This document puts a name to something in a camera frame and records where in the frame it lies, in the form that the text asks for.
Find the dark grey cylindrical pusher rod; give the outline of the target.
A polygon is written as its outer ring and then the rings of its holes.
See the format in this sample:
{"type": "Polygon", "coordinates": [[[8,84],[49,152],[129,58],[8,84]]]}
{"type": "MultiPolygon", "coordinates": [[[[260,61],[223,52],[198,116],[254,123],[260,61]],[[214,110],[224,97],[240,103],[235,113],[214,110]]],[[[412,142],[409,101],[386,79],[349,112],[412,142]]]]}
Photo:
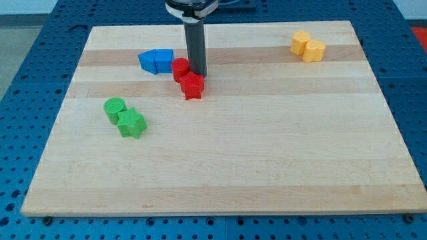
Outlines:
{"type": "Polygon", "coordinates": [[[187,18],[183,23],[190,70],[205,77],[207,75],[207,58],[203,19],[187,18]]]}

